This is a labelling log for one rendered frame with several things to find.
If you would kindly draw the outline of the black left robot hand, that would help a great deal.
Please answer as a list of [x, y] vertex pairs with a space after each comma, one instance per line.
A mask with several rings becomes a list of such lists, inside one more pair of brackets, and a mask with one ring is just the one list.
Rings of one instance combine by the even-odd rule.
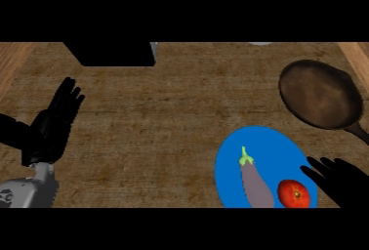
[[24, 166], [55, 163], [61, 159], [85, 98], [76, 80], [67, 77], [32, 125], [0, 113], [0, 144], [23, 152]]

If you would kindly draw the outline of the red tomato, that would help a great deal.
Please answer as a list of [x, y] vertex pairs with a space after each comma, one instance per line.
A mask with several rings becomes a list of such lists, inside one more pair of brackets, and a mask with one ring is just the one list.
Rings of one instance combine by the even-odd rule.
[[280, 182], [277, 194], [285, 208], [308, 208], [311, 206], [309, 189], [296, 180]]

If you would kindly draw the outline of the blue oval plate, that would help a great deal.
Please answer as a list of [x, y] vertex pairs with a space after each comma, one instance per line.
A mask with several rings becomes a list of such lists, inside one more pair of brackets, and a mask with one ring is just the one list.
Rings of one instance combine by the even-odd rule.
[[260, 125], [235, 130], [218, 150], [215, 180], [222, 205], [226, 208], [252, 207], [241, 177], [243, 152], [254, 158], [259, 173], [275, 196], [275, 207], [284, 207], [278, 199], [278, 184], [283, 180], [294, 180], [306, 186], [311, 208], [316, 208], [318, 186], [300, 169], [302, 166], [309, 166], [306, 154], [281, 131]]

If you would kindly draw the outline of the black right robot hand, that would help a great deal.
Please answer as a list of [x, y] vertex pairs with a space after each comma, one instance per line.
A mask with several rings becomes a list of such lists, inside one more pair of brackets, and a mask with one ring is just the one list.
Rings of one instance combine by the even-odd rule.
[[369, 208], [369, 176], [347, 161], [308, 157], [311, 167], [300, 169], [336, 204], [345, 208]]

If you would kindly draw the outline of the black box appliance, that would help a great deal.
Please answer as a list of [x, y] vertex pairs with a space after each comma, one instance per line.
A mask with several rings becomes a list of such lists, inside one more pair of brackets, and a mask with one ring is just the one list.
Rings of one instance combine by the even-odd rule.
[[66, 42], [83, 66], [154, 66], [156, 42]]

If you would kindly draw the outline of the purple eggplant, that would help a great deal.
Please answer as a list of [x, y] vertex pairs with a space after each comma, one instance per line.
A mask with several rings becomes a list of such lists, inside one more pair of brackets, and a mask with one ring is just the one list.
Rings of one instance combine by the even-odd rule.
[[241, 148], [240, 168], [246, 195], [253, 208], [274, 208], [275, 198], [257, 170], [256, 160], [246, 147]]

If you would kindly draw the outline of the dark brown frying pan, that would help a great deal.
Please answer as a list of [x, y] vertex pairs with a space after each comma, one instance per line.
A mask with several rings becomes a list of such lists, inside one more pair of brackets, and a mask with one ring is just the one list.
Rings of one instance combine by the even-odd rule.
[[369, 145], [369, 133], [359, 124], [364, 100], [346, 71], [324, 62], [296, 61], [281, 72], [278, 89], [288, 111], [305, 123], [345, 130]]

